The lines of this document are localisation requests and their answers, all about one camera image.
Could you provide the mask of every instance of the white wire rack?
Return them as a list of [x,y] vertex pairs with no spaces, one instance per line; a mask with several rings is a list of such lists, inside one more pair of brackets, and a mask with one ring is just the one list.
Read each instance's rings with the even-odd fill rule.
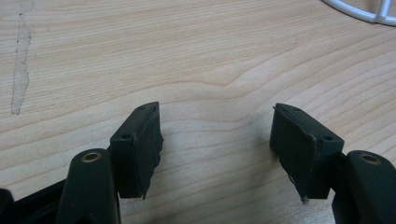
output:
[[358,9],[340,0],[322,0],[322,1],[339,11],[346,13],[351,17],[355,17],[363,21],[396,26],[396,17],[388,16],[391,0],[382,0],[379,10],[376,14]]

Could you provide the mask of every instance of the black plastic bracket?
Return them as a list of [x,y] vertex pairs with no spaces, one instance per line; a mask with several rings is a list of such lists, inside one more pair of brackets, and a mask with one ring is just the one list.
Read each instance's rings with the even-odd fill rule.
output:
[[271,149],[303,202],[327,199],[327,176],[341,155],[344,140],[297,107],[276,104],[274,109]]
[[396,169],[367,151],[344,155],[344,140],[303,110],[276,104],[270,147],[303,202],[335,191],[337,223],[396,223]]
[[117,194],[146,197],[162,149],[159,103],[141,105],[114,133],[107,150],[77,154],[66,180],[17,202],[9,190],[0,189],[0,223],[120,223]]

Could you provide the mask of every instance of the screw hole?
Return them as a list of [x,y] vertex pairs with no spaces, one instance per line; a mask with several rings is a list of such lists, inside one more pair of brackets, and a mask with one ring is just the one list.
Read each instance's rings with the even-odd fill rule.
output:
[[92,162],[92,161],[97,161],[102,157],[102,154],[100,154],[99,152],[90,152],[85,154],[81,160],[83,162]]
[[131,135],[130,134],[123,134],[122,135],[122,139],[127,139],[127,138],[130,138],[131,137]]
[[369,155],[367,153],[361,153],[360,157],[362,160],[374,164],[374,165],[378,165],[379,163],[381,163],[381,160],[375,156]]
[[332,137],[330,137],[330,136],[323,136],[323,139],[326,140],[326,141],[332,141],[333,140]]

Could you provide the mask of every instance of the wooden table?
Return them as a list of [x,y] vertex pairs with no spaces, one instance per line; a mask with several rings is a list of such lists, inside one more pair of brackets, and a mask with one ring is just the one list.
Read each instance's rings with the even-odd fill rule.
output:
[[2,0],[0,19],[0,187],[16,200],[153,101],[162,161],[123,223],[332,223],[333,194],[303,205],[269,148],[277,102],[396,164],[393,27],[319,0]]

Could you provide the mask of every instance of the black plastic part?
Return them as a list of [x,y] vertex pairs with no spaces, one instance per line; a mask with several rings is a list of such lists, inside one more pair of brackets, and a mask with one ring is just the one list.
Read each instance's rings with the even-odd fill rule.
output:
[[7,189],[0,189],[0,223],[15,223],[14,199]]
[[359,223],[396,223],[396,169],[387,159],[351,151],[346,179],[361,216]]
[[90,149],[73,158],[55,223],[120,223],[111,160],[106,150]]
[[341,154],[329,174],[329,185],[335,191],[332,212],[337,224],[358,223],[360,218],[358,207],[347,183],[346,164],[347,156]]
[[327,176],[344,140],[303,110],[276,104],[270,147],[291,176],[302,199],[326,199]]
[[15,202],[18,223],[54,223],[64,190],[62,180]]
[[139,106],[111,137],[108,149],[121,198],[146,197],[162,149],[158,102]]

